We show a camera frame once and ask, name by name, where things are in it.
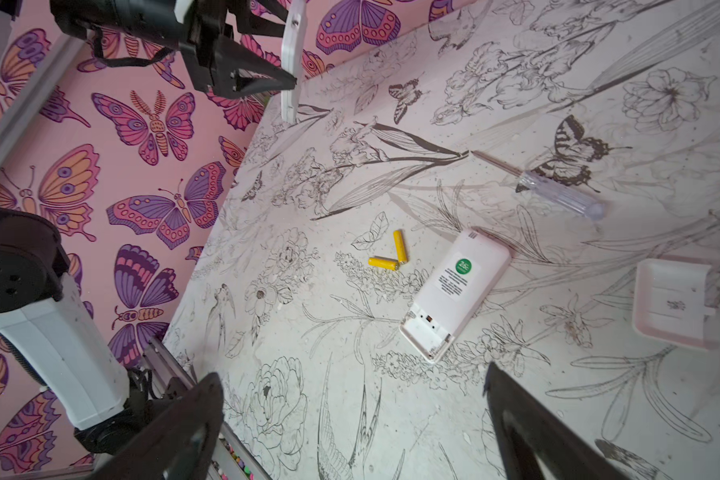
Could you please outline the clear handle screwdriver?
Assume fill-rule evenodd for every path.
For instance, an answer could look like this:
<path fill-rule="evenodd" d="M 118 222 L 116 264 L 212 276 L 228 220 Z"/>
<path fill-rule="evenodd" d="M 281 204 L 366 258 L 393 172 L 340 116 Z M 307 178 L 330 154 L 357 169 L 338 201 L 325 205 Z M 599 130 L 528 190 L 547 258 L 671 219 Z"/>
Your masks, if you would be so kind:
<path fill-rule="evenodd" d="M 591 195 L 540 174 L 520 170 L 482 152 L 470 150 L 469 153 L 475 158 L 513 175 L 517 179 L 518 186 L 526 188 L 549 202 L 593 221 L 599 221 L 605 217 L 606 205 Z"/>

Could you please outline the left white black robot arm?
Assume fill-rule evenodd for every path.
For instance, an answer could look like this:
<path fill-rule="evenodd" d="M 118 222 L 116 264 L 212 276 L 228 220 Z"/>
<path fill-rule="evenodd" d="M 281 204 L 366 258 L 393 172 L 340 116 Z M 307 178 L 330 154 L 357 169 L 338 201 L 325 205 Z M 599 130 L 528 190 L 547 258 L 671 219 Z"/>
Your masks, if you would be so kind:
<path fill-rule="evenodd" d="M 269 19 L 245 1 L 55 1 L 61 30 L 103 53 L 103 29 L 179 52 L 196 89 L 237 99 L 284 93 L 293 119 L 305 6 L 266 3 Z M 131 404 L 131 380 L 79 298 L 55 222 L 0 208 L 0 335 L 15 358 L 62 403 L 81 444 L 98 452 L 100 430 Z"/>

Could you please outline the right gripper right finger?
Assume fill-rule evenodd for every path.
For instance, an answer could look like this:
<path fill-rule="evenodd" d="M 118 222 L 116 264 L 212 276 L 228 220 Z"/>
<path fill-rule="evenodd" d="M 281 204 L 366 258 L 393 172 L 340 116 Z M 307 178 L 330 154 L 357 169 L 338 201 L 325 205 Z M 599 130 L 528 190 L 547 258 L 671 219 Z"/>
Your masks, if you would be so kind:
<path fill-rule="evenodd" d="M 495 363 L 483 395 L 508 479 L 625 477 Z"/>

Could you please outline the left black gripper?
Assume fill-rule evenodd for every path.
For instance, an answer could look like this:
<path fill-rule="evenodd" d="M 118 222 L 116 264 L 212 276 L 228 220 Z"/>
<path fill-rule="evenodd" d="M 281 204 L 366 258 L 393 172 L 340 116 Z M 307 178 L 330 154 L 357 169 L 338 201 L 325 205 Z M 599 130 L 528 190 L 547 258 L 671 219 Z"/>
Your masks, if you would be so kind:
<path fill-rule="evenodd" d="M 243 35 L 283 36 L 285 25 L 263 18 L 268 13 L 286 21 L 288 10 L 277 0 L 52 1 L 51 13 L 63 33 L 88 40 L 94 58 L 105 66 L 149 66 L 181 53 L 192 85 L 225 99 L 293 90 L 297 79 L 225 36 L 227 10 Z M 161 48 L 148 59 L 108 58 L 104 31 L 119 31 Z"/>

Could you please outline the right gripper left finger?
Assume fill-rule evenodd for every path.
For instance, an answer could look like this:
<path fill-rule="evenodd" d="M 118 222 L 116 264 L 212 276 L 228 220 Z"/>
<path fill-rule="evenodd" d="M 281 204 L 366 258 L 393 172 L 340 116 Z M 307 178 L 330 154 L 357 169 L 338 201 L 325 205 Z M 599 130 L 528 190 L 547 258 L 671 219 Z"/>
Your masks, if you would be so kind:
<path fill-rule="evenodd" d="M 220 377 L 210 373 L 89 477 L 205 479 L 223 423 L 222 404 Z"/>

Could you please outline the white battery cover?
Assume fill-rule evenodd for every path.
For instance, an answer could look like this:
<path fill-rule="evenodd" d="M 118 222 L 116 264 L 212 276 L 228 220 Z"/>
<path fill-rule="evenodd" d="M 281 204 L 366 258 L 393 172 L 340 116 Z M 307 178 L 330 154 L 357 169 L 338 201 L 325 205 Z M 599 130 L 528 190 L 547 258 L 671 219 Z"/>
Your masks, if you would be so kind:
<path fill-rule="evenodd" d="M 717 310 L 706 304 L 709 264 L 645 259 L 637 264 L 632 326 L 639 335 L 678 347 L 711 351 L 720 339 L 707 324 Z"/>

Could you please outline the white remote control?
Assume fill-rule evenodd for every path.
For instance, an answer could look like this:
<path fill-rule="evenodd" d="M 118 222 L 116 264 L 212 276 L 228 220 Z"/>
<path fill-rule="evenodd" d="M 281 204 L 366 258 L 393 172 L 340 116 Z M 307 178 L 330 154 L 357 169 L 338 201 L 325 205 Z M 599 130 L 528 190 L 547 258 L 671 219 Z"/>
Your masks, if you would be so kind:
<path fill-rule="evenodd" d="M 462 231 L 430 274 L 399 326 L 434 364 L 454 344 L 512 260 L 505 244 L 476 229 Z"/>

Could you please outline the yellow battery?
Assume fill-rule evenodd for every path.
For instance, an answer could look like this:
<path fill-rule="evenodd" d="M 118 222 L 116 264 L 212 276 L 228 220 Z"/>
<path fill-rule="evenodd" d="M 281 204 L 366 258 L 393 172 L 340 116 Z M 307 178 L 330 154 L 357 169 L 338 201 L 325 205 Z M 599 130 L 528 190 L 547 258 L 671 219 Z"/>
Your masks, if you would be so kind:
<path fill-rule="evenodd" d="M 396 230 L 393 234 L 393 238 L 394 238 L 394 243 L 395 243 L 397 261 L 400 264 L 407 263 L 408 262 L 408 253 L 407 253 L 407 248 L 406 248 L 403 232 L 401 230 Z"/>
<path fill-rule="evenodd" d="M 400 267 L 400 263 L 397 260 L 383 257 L 370 257 L 368 259 L 368 264 L 376 268 L 382 268 L 392 271 L 396 271 Z"/>

